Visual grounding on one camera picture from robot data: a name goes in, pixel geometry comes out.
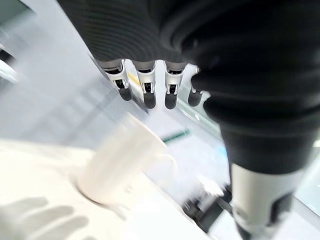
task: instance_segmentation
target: white mug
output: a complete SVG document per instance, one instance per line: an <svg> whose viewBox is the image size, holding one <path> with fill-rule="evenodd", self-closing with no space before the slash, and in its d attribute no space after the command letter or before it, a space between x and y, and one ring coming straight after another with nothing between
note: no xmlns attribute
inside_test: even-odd
<svg viewBox="0 0 320 240"><path fill-rule="evenodd" d="M134 178L159 160L172 163L169 175L173 177L177 164L171 155L163 154L166 149L159 137L127 114L78 176L77 188L96 203L117 204Z"/></svg>

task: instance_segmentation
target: white object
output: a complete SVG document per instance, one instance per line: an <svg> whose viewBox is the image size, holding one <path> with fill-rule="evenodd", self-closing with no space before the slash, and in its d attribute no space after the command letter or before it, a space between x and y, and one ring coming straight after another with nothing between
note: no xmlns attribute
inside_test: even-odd
<svg viewBox="0 0 320 240"><path fill-rule="evenodd" d="M69 176L93 156L90 149L0 139L0 239L210 240L143 174L135 183L152 191L126 221L85 199Z"/></svg>
<svg viewBox="0 0 320 240"><path fill-rule="evenodd" d="M169 176L173 177L177 164L171 155L163 154L166 148L142 122L127 114L79 175L77 187L94 202L117 204L134 178L159 160L172 163Z"/></svg>
<svg viewBox="0 0 320 240"><path fill-rule="evenodd" d="M198 180L202 184L203 189L206 193L212 195L212 196L223 196L224 192L221 190L219 185L213 181L212 179L209 179L205 176L199 176Z"/></svg>
<svg viewBox="0 0 320 240"><path fill-rule="evenodd" d="M15 70L2 60L0 60L0 78L6 79L11 83L15 83L17 81Z"/></svg>

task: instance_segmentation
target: table surface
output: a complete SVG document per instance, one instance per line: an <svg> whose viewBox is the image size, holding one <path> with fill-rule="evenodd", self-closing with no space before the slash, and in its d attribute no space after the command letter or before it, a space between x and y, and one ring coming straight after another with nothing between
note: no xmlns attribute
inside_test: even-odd
<svg viewBox="0 0 320 240"><path fill-rule="evenodd" d="M144 175L153 190L126 219L84 198L72 179L93 154L0 140L0 239L209 239Z"/></svg>

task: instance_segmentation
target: white table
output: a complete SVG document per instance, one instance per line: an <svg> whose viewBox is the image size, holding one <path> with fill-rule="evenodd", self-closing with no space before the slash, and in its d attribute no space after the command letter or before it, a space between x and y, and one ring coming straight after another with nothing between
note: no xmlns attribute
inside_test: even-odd
<svg viewBox="0 0 320 240"><path fill-rule="evenodd" d="M153 190L126 220L85 199L72 178L93 154L88 149L1 140L0 239L209 239L144 175L138 180Z"/></svg>

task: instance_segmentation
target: yellow stripe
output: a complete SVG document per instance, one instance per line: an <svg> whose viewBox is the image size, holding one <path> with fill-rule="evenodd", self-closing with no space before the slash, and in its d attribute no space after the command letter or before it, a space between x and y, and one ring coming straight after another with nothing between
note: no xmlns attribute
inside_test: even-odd
<svg viewBox="0 0 320 240"><path fill-rule="evenodd" d="M130 80L132 80L132 82L140 86L138 78L136 78L135 75L133 75L131 72L128 72L128 77L130 78Z"/></svg>

